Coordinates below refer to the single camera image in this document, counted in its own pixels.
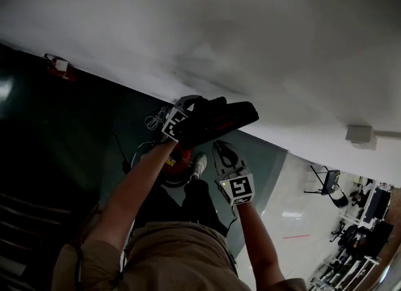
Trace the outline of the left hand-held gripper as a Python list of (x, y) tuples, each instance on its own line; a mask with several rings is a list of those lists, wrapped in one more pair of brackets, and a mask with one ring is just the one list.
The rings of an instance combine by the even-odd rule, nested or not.
[(178, 142), (177, 139), (177, 126), (188, 118), (188, 110), (191, 105), (195, 103), (196, 100), (202, 98), (200, 95), (186, 95), (178, 99), (176, 104), (172, 107), (171, 111), (167, 116), (167, 120), (162, 127), (162, 133), (169, 137), (170, 139)]

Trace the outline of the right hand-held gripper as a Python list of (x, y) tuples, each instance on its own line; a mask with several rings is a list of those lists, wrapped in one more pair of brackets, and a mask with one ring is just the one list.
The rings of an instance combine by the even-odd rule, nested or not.
[(254, 179), (246, 161), (240, 159), (236, 148), (221, 140), (212, 143), (212, 155), (217, 171), (215, 183), (230, 206), (252, 201)]

